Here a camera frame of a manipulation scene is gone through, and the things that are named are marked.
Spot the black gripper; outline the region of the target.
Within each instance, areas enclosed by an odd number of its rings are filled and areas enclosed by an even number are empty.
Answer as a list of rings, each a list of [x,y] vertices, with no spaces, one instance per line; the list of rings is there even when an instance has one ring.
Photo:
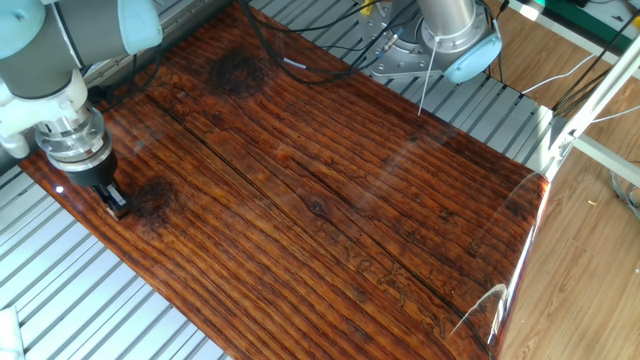
[[[77,185],[94,186],[93,190],[109,206],[113,217],[122,219],[131,208],[131,199],[117,184],[113,183],[117,167],[117,156],[115,153],[110,153],[104,161],[95,167],[84,171],[68,172],[67,177]]]

